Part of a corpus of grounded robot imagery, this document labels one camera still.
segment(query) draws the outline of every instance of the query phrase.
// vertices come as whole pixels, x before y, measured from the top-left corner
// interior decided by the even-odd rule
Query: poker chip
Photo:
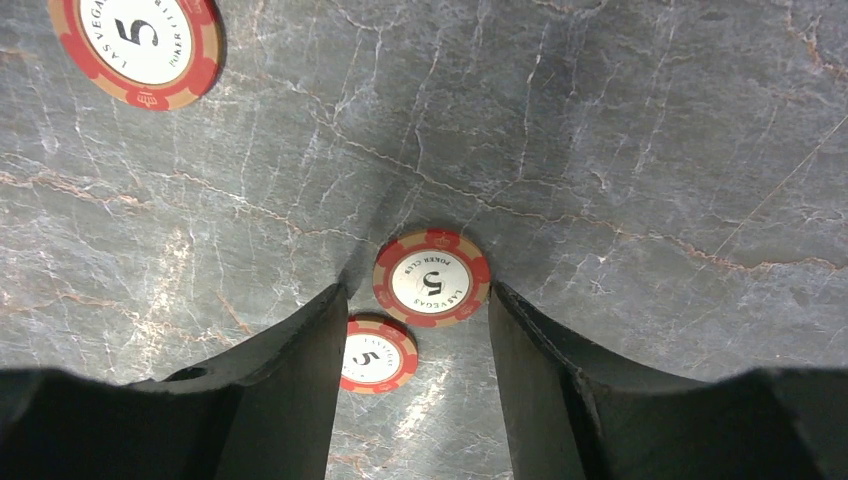
[[[489,293],[489,264],[462,235],[431,228],[392,240],[377,255],[374,295],[394,318],[444,327],[470,317]]]
[[[221,36],[211,0],[48,0],[65,50],[130,105],[174,110],[215,82]]]
[[[385,393],[406,383],[418,368],[418,348],[403,325],[359,314],[347,323],[341,387],[355,393]]]

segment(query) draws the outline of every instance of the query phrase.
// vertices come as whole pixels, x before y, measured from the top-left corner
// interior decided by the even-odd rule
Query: chip center label
[[[161,85],[188,67],[191,29],[177,0],[80,0],[79,8],[88,41],[124,77]]]
[[[407,308],[421,313],[442,313],[468,295],[471,278],[465,265],[440,250],[424,250],[404,258],[392,274],[392,289]]]
[[[342,375],[358,383],[381,383],[400,369],[400,351],[389,340],[367,333],[345,341]]]

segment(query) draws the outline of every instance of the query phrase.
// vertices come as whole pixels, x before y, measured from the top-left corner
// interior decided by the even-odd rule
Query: gray background
[[[648,365],[848,365],[843,2],[220,0],[169,113],[0,3],[0,365],[161,378],[345,267],[376,309],[379,245],[436,225]],[[340,393],[328,478],[511,478],[485,314],[415,334],[410,383]]]

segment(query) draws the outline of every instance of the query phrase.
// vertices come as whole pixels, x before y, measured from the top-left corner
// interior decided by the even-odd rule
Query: casino chip
[[[431,228],[392,240],[377,255],[374,294],[398,320],[444,327],[470,317],[489,293],[489,264],[470,240]]]
[[[347,323],[341,387],[356,393],[385,393],[409,380],[418,368],[418,348],[403,325],[359,314]]]
[[[47,8],[77,66],[130,105],[183,107],[218,75],[212,0],[47,0]]]

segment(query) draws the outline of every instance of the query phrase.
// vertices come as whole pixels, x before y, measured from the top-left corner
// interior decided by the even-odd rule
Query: marble surface
[[[379,245],[462,230],[495,276],[637,361],[848,365],[848,5],[219,0],[184,109],[88,81],[43,1],[0,19],[0,365],[162,378]],[[328,478],[511,478],[485,313],[339,395]]]

